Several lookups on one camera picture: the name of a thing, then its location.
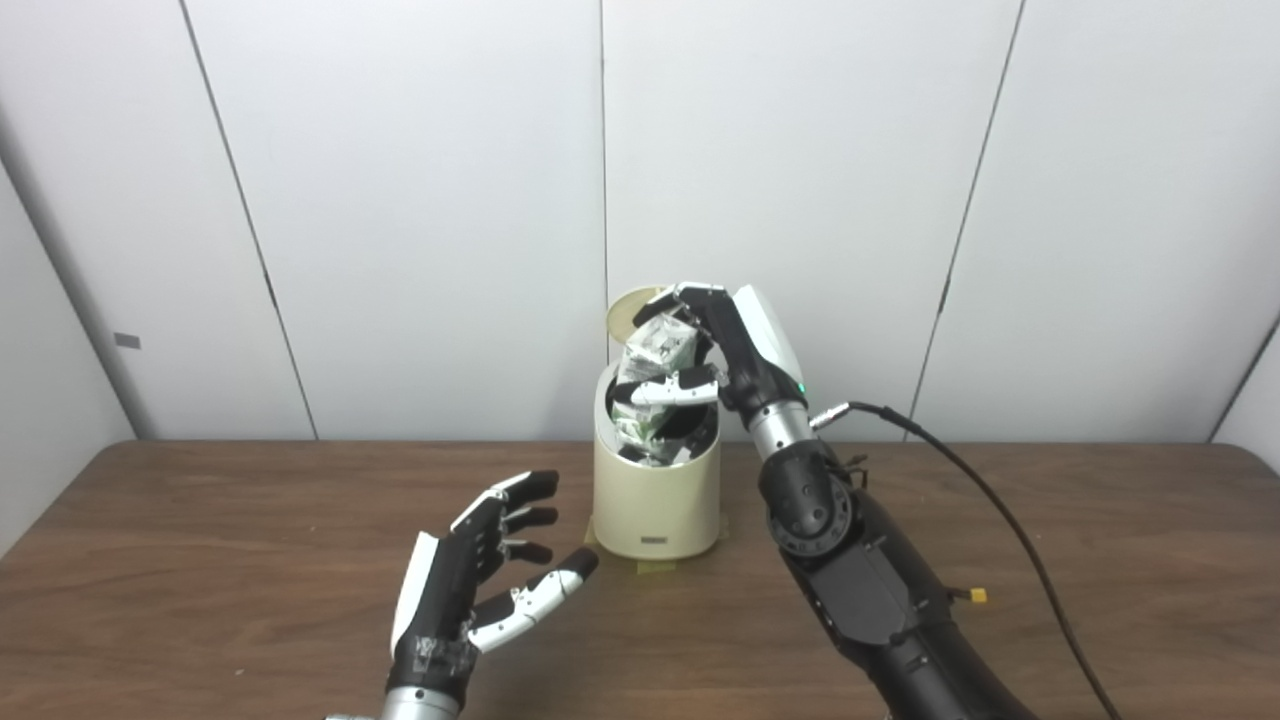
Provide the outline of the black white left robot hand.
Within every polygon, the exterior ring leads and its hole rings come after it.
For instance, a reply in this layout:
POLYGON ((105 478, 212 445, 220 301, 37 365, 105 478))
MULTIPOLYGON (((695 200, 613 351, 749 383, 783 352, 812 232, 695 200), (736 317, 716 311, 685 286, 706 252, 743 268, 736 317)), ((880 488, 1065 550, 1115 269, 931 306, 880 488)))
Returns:
POLYGON ((484 489, 443 536, 416 536, 390 629, 383 719, 457 719, 485 653, 535 628, 599 565, 580 547, 561 562, 516 538, 558 519, 556 470, 525 471, 484 489))

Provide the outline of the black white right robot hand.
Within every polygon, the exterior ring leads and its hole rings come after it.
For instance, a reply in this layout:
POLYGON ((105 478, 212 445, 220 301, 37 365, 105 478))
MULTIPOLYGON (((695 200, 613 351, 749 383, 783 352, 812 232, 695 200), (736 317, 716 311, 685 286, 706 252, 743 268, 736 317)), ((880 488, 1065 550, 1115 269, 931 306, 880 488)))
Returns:
POLYGON ((640 327, 654 316, 689 319, 724 359, 721 401, 744 423, 764 407, 786 401, 806 405, 803 370, 771 301, 746 284, 733 292, 723 286, 681 282, 668 286, 632 310, 640 327))

